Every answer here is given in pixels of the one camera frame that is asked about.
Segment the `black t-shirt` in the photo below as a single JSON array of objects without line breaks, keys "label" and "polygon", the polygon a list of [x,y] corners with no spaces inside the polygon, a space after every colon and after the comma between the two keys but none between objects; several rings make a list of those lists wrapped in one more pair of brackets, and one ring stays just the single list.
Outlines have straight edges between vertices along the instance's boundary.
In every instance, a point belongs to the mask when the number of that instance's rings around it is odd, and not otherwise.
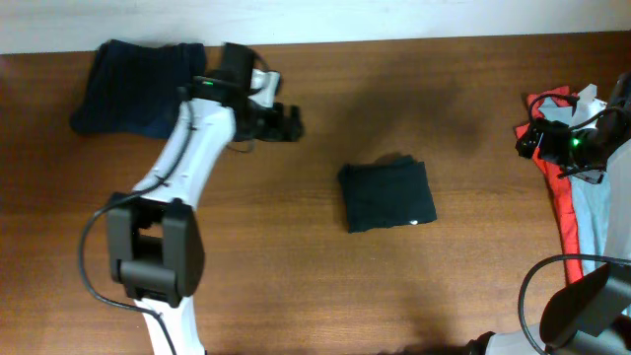
[{"label": "black t-shirt", "polygon": [[350,234],[438,219],[425,164],[409,155],[385,164],[347,164],[337,179]]}]

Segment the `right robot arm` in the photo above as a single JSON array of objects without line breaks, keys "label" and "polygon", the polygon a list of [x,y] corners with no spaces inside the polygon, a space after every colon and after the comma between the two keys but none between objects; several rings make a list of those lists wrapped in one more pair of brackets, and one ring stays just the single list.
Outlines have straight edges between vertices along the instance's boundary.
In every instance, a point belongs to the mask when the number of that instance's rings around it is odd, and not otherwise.
[{"label": "right robot arm", "polygon": [[[487,332],[461,354],[614,354],[630,352],[630,76],[608,101],[589,85],[530,96],[516,149],[548,178],[565,240],[563,253],[526,274],[518,299],[521,328]],[[545,265],[564,262],[570,283],[539,323],[525,316],[527,286]]]}]

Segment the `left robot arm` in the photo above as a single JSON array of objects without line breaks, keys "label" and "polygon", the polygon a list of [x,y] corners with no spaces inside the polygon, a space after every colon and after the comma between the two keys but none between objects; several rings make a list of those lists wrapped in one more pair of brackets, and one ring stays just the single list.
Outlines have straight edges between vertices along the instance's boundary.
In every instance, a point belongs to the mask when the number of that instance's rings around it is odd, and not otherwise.
[{"label": "left robot arm", "polygon": [[223,47],[220,66],[183,89],[179,116],[158,160],[103,210],[111,279],[143,315],[154,353],[203,354],[193,295],[205,252],[195,217],[221,153],[232,142],[297,142],[297,106],[275,97],[282,82],[253,49]]}]

